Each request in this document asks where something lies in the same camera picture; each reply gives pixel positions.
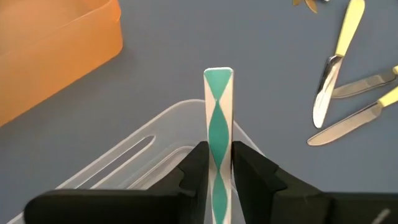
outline orange plastic container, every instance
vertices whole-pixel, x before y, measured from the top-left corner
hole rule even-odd
[[[117,0],[0,0],[0,126],[116,56]]]

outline stainless steel knife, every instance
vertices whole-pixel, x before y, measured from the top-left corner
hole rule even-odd
[[[382,96],[376,102],[312,136],[307,143],[310,146],[321,146],[332,142],[356,128],[376,119],[381,114],[383,108],[397,101],[398,87],[395,87],[392,91]]]
[[[333,90],[332,98],[345,98],[384,86],[394,81],[398,76],[398,65],[387,71],[363,78],[353,83],[345,84]]]
[[[312,118],[313,123],[317,128],[322,127],[323,120],[325,119],[326,112],[329,107],[330,98],[335,88],[335,83],[342,59],[346,54],[349,43],[354,36],[364,10],[364,0],[351,0],[348,4],[347,12],[337,43],[336,53],[327,60],[325,70],[321,77],[317,94],[315,96]]]

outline blue tabletop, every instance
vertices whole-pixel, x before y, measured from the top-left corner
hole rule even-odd
[[[323,147],[312,106],[348,0],[120,0],[116,58],[0,128],[0,223],[172,104],[204,98],[203,71],[235,70],[234,117],[261,151],[321,190],[398,192],[398,105]],[[398,64],[398,2],[366,2],[338,85]],[[325,126],[398,82],[333,100]]]

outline clear plastic container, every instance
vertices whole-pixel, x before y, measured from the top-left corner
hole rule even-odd
[[[0,126],[117,55],[118,0],[0,1]]]
[[[261,153],[236,122],[233,139],[242,141]],[[148,189],[165,177],[200,141],[204,140],[206,140],[205,102],[181,101],[157,115],[57,188]],[[138,145],[137,153],[128,155],[129,151]],[[234,186],[232,218],[232,223],[244,223]],[[22,216],[19,215],[8,224],[12,223],[24,223]],[[205,224],[210,223],[212,223],[211,204],[208,194]]]

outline yellow handle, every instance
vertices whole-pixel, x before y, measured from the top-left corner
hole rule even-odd
[[[379,102],[383,107],[389,106],[396,101],[398,101],[398,86],[379,99]]]
[[[398,65],[395,66],[394,68],[392,68],[392,71],[393,71],[396,75],[398,75]]]
[[[337,42],[336,55],[344,57],[365,10],[364,0],[351,0]]]

